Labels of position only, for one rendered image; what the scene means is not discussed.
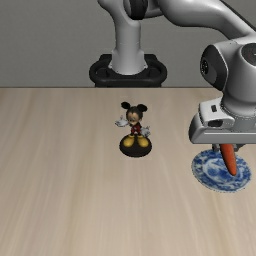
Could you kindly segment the orange carrot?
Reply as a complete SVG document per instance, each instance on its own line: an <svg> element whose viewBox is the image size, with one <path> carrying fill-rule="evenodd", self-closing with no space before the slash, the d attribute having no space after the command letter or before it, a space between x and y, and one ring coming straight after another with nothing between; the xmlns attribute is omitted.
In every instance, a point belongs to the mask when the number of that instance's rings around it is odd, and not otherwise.
<svg viewBox="0 0 256 256"><path fill-rule="evenodd" d="M228 172L235 176L237 174L236 157L232 144L221 144L220 151Z"/></svg>

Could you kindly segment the blue and white plate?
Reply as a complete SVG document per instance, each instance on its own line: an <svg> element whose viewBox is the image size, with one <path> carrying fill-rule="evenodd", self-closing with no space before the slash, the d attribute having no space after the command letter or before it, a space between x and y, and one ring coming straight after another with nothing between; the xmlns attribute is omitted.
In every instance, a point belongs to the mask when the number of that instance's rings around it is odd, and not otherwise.
<svg viewBox="0 0 256 256"><path fill-rule="evenodd" d="M208 189L217 192L238 192L251 180L251 170L240 156L236 156L237 173L228 172L220 152L204 150L198 153L191 164L195 178Z"/></svg>

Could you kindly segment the small toy figure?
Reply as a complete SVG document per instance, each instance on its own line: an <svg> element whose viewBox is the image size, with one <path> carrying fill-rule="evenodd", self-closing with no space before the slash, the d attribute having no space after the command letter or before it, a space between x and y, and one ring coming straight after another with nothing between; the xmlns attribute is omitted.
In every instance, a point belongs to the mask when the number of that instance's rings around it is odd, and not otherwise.
<svg viewBox="0 0 256 256"><path fill-rule="evenodd" d="M128 102L122 102L121 107L126 110L125 116L121 116L115 122L118 127L130 127L130 133L125 135L120 143L120 151L133 158L140 158L148 155L152 150L152 143L149 139L150 131L148 127L143 127L141 121L143 114L147 111L147 106L138 104L131 106Z"/></svg>

